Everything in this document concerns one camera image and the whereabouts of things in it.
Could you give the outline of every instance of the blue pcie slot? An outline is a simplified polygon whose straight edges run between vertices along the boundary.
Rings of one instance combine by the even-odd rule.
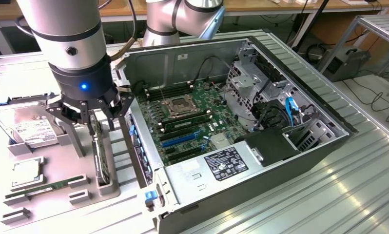
[[[164,142],[164,143],[161,144],[163,148],[165,148],[165,147],[168,147],[168,146],[172,146],[172,145],[176,145],[176,144],[180,144],[180,143],[183,143],[183,142],[185,142],[185,141],[189,141],[189,140],[196,139],[197,136],[199,136],[199,133],[200,133],[200,130],[199,130],[197,132],[192,133],[192,134],[188,135],[188,136],[184,136],[184,137],[180,137],[180,138],[177,138],[177,139],[175,139],[175,140],[169,140],[169,141]]]

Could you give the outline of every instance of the hard drive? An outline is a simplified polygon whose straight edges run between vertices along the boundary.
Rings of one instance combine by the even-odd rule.
[[[56,136],[65,134],[45,111],[47,97],[20,98],[0,105],[0,127],[14,143],[26,142],[31,148],[57,144]]]

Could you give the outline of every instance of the blue led light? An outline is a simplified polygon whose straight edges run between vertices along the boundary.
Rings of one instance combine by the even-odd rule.
[[[87,84],[80,85],[81,90],[88,90],[89,86]]]

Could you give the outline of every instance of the wooden table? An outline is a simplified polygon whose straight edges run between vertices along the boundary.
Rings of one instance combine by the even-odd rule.
[[[312,19],[315,18],[316,11],[320,7],[321,1],[316,4],[308,4],[305,9],[304,5],[297,3],[285,3],[280,2],[279,4],[273,3],[271,0],[225,0],[224,4],[227,7],[225,16],[251,16],[251,15],[273,15],[273,14],[299,14],[301,12],[309,13],[309,16],[305,20],[304,26],[295,40],[297,44],[301,39],[304,32],[309,26]],[[383,5],[383,10],[380,14],[385,14],[389,10],[389,0],[380,0]],[[147,3],[145,0],[133,0],[135,10],[137,14],[137,20],[147,19]],[[372,10],[372,5],[364,6],[351,6],[344,3],[341,0],[331,0],[324,12],[343,12],[343,11],[367,11]],[[101,11],[101,21],[103,22],[115,22],[115,21],[131,21],[131,10],[128,5],[117,9],[103,9]],[[16,3],[16,0],[12,0],[11,4],[0,4],[0,29],[3,27],[15,26],[15,18],[22,15],[22,10]],[[2,54],[14,54],[14,49],[8,40],[0,30],[0,52]]]

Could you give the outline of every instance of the workbench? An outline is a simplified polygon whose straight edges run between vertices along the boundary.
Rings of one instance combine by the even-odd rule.
[[[225,16],[252,16],[252,15],[280,15],[280,14],[299,14],[303,12],[309,13],[309,16],[305,20],[304,26],[299,32],[299,36],[295,39],[293,46],[297,45],[305,30],[311,24],[312,19],[315,18],[316,11],[321,5],[319,0],[315,4],[308,4],[305,9],[304,5],[297,3],[285,3],[280,2],[279,4],[273,3],[271,0],[225,0],[224,4],[227,7]],[[385,14],[389,10],[389,0],[380,0],[381,8],[379,7],[379,14]],[[133,0],[135,10],[137,14],[137,20],[147,19],[147,5],[145,0]],[[360,5],[352,6],[344,3],[341,0],[331,0],[324,12],[344,12],[344,11],[371,11],[372,5]],[[116,21],[131,21],[131,10],[129,7],[117,9],[101,9],[101,20],[103,22],[116,22]],[[0,29],[3,27],[15,26],[15,18],[22,15],[22,10],[16,3],[16,0],[12,0],[11,4],[0,5]],[[14,49],[11,43],[8,42],[6,35],[0,30],[0,53],[3,55],[14,54]]]
[[[183,233],[389,233],[389,130],[273,34],[255,30],[217,34],[215,39],[245,36],[261,41],[359,134],[309,172]],[[181,38],[183,42],[196,40]],[[109,45],[108,51],[121,45]],[[0,79],[39,72],[41,77],[51,74],[41,52],[0,57]],[[156,233],[143,212],[136,174],[119,133],[111,133],[111,140],[116,142],[120,196],[10,233]],[[6,143],[0,138],[0,154],[7,153]]]

